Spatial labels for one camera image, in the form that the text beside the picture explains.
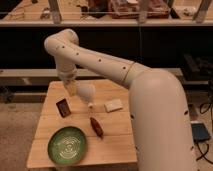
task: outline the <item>green bowl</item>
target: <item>green bowl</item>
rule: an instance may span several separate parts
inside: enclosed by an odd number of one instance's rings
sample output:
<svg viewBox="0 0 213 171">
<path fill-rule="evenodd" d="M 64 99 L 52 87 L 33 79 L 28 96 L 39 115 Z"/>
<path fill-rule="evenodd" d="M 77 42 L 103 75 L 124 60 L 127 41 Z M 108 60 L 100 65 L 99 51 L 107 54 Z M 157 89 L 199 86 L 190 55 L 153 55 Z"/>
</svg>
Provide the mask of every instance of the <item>green bowl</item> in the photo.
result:
<svg viewBox="0 0 213 171">
<path fill-rule="evenodd" d="M 48 144 L 49 158 L 59 166 L 69 166 L 79 162 L 87 149 L 86 136 L 77 127 L 58 130 Z"/>
</svg>

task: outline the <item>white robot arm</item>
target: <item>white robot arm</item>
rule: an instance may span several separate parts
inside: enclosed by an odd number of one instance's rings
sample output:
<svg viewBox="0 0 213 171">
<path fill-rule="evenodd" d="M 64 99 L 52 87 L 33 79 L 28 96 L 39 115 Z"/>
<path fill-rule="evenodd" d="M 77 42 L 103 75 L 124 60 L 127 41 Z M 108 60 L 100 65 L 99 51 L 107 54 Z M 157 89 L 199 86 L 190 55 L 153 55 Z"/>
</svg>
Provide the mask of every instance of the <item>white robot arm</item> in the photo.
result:
<svg viewBox="0 0 213 171">
<path fill-rule="evenodd" d="M 78 46 L 70 29 L 45 40 L 65 84 L 75 64 L 129 89 L 129 107 L 140 171 L 197 171 L 184 90 L 171 73 Z"/>
</svg>

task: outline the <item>brown sausage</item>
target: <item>brown sausage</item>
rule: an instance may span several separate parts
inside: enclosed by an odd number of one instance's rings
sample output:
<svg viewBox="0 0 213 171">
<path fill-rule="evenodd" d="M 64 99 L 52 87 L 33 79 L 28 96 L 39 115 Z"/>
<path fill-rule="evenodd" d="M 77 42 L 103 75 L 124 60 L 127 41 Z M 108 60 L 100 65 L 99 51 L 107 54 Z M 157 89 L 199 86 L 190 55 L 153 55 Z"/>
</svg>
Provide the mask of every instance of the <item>brown sausage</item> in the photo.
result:
<svg viewBox="0 0 213 171">
<path fill-rule="evenodd" d="M 95 118 L 90 117 L 90 123 L 96 135 L 100 138 L 103 138 L 104 132 L 98 121 Z"/>
</svg>

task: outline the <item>cable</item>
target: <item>cable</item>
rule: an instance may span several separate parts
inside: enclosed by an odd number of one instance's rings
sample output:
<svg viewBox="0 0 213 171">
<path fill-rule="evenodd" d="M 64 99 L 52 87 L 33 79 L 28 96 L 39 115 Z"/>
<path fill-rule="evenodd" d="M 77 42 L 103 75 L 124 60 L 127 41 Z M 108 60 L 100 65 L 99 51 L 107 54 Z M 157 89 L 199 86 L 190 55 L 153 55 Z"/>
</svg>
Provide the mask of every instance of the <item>cable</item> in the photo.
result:
<svg viewBox="0 0 213 171">
<path fill-rule="evenodd" d="M 197 145 L 197 147 L 198 147 L 198 150 L 199 150 L 199 152 L 200 152 L 200 154 L 201 154 L 201 156 L 198 157 L 197 160 L 200 160 L 201 158 L 204 158 L 208 163 L 213 164 L 213 161 L 209 160 L 209 159 L 206 157 L 206 154 L 209 152 L 209 144 L 206 143 L 206 142 L 205 142 L 205 144 L 206 144 L 206 146 L 207 146 L 207 149 L 206 149 L 206 151 L 203 153 L 202 150 L 201 150 L 201 148 L 200 148 L 199 142 L 196 143 L 196 145 Z"/>
<path fill-rule="evenodd" d="M 201 156 L 200 157 L 198 157 L 196 160 L 198 161 L 198 160 L 200 160 L 200 159 L 202 159 L 204 156 L 206 156 L 206 154 L 209 152 L 209 144 L 207 144 L 206 143 L 206 145 L 207 145 L 207 148 L 206 148 L 206 151 L 203 153 L 202 151 L 200 152 L 201 153 Z"/>
<path fill-rule="evenodd" d="M 209 85 L 210 85 L 209 101 L 202 103 L 199 107 L 199 111 L 200 111 L 200 114 L 205 114 L 206 112 L 210 110 L 211 127 L 212 127 L 212 134 L 213 134 L 213 79 L 209 81 Z"/>
</svg>

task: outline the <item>speckled floor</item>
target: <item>speckled floor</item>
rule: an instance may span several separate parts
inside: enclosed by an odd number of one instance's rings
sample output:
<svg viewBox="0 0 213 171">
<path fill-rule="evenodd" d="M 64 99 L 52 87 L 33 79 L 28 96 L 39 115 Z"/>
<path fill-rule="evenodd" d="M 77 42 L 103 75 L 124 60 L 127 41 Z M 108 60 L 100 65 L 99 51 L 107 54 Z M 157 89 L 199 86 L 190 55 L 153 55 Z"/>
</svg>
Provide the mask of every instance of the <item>speckled floor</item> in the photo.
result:
<svg viewBox="0 0 213 171">
<path fill-rule="evenodd" d="M 27 171 L 26 160 L 42 105 L 42 100 L 35 100 L 30 96 L 19 98 L 19 100 L 8 104 L 0 102 L 0 171 Z M 211 132 L 210 114 L 199 116 L 199 120 L 203 121 L 208 127 L 209 132 Z M 207 156 L 213 160 L 213 140 L 210 140 L 208 143 L 210 144 L 210 151 Z M 213 170 L 213 165 L 205 160 L 199 160 L 198 166 L 200 171 Z M 124 167 L 94 166 L 72 168 L 71 170 L 136 171 L 137 168 L 135 165 Z"/>
</svg>

